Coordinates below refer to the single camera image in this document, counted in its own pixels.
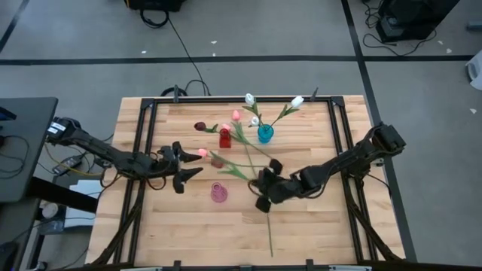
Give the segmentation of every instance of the wooden table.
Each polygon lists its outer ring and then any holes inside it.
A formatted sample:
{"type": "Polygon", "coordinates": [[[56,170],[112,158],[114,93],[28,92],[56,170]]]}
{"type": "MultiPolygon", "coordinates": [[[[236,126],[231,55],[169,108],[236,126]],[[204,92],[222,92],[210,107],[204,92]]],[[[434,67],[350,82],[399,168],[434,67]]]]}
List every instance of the wooden table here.
{"type": "MultiPolygon", "coordinates": [[[[344,96],[354,142],[360,141],[371,128],[363,96],[344,96]]],[[[115,128],[113,145],[132,151],[141,98],[124,98],[115,128]]],[[[249,163],[246,150],[233,142],[231,149],[219,149],[218,136],[197,132],[193,125],[205,121],[208,126],[229,123],[232,110],[242,114],[244,130],[250,142],[284,164],[285,177],[302,167],[321,164],[336,155],[328,106],[305,103],[300,111],[290,114],[275,125],[275,135],[268,145],[258,144],[255,128],[247,128],[252,113],[240,103],[160,105],[157,108],[152,151],[161,145],[180,141],[185,151],[198,148],[215,151],[236,163],[249,163]]],[[[260,103],[266,123],[276,119],[283,103],[260,103]]],[[[337,111],[338,125],[346,149],[343,128],[337,111]]],[[[139,150],[144,150],[146,132],[139,150]]],[[[254,164],[267,164],[268,159],[249,148],[254,164]]],[[[339,174],[330,178],[324,194],[318,199],[291,199],[274,205],[270,213],[273,253],[270,256],[267,216],[255,208],[256,196],[246,182],[230,175],[218,174],[209,159],[184,164],[184,168],[203,166],[204,170],[185,186],[184,194],[176,194],[168,179],[161,191],[147,188],[136,252],[136,266],[228,265],[303,265],[306,259],[315,264],[355,263],[346,203],[339,174]],[[210,197],[211,185],[221,182],[229,197],[215,203],[210,197]]],[[[251,169],[243,169],[248,177],[251,169]]],[[[381,168],[372,175],[384,179],[381,168]]],[[[112,179],[114,172],[107,174],[112,179]]],[[[118,229],[126,180],[110,187],[99,201],[97,217],[87,252],[86,263],[97,258],[118,229]]],[[[160,185],[159,180],[153,185],[160,185]]],[[[386,244],[400,257],[404,256],[398,227],[387,188],[372,178],[365,178],[365,197],[371,223],[386,244]]],[[[364,255],[368,255],[365,233],[360,225],[364,255]]],[[[130,232],[124,240],[122,260],[127,259],[130,232]]]]}

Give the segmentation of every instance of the teal glass vase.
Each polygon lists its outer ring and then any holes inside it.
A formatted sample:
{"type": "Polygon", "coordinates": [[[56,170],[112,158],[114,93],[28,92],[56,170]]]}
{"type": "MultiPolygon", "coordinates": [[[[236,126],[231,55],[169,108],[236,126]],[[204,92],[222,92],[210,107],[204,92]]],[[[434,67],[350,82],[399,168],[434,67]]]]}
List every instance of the teal glass vase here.
{"type": "Polygon", "coordinates": [[[262,144],[270,142],[274,135],[274,129],[269,124],[263,124],[258,127],[258,139],[262,144]]]}

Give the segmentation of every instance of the artificial flower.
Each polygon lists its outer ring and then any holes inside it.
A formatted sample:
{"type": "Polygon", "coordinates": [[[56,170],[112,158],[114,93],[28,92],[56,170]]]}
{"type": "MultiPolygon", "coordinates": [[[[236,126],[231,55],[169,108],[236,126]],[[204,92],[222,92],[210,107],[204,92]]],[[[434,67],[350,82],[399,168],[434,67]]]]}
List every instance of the artificial flower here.
{"type": "Polygon", "coordinates": [[[241,118],[241,114],[239,111],[235,110],[233,111],[233,120],[238,121],[241,118]]]}
{"type": "Polygon", "coordinates": [[[194,124],[194,129],[197,131],[204,131],[206,129],[206,124],[204,122],[198,122],[194,124]]]}
{"type": "Polygon", "coordinates": [[[199,154],[202,157],[208,156],[208,151],[206,149],[199,149],[197,150],[197,154],[199,154]]]}
{"type": "Polygon", "coordinates": [[[227,131],[231,131],[231,126],[227,125],[226,123],[223,123],[221,127],[223,127],[223,129],[226,129],[227,131]]]}
{"type": "Polygon", "coordinates": [[[246,97],[244,98],[244,100],[250,106],[254,105],[254,103],[255,103],[255,97],[253,95],[249,94],[249,93],[246,94],[246,97]]]}
{"type": "Polygon", "coordinates": [[[303,103],[304,99],[302,96],[296,96],[294,99],[291,101],[291,106],[293,108],[299,108],[301,104],[303,103]]]}
{"type": "Polygon", "coordinates": [[[259,125],[259,118],[258,117],[253,117],[251,119],[251,125],[252,126],[258,126],[259,125]]]}

